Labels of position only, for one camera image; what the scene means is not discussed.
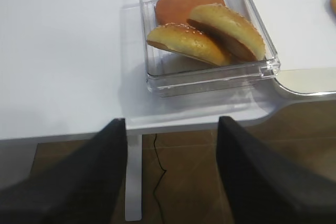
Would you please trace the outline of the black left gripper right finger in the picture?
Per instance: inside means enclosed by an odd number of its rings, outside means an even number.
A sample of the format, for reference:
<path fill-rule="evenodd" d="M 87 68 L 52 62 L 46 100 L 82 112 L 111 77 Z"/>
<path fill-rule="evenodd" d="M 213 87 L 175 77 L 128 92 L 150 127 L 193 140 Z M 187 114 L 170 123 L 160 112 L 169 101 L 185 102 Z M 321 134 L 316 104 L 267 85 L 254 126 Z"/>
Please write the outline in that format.
<path fill-rule="evenodd" d="M 217 167 L 235 223 L 335 223 L 334 181 L 281 156 L 229 116 L 217 129 Z"/>

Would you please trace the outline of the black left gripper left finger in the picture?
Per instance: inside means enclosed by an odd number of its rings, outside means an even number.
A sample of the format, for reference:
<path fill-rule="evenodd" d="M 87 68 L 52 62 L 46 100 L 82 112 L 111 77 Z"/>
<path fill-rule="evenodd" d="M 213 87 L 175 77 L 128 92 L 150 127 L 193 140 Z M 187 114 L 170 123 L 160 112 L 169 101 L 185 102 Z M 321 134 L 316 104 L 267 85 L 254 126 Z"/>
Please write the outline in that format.
<path fill-rule="evenodd" d="M 127 166 L 114 119 L 53 167 L 1 191 L 1 223 L 109 223 Z"/>

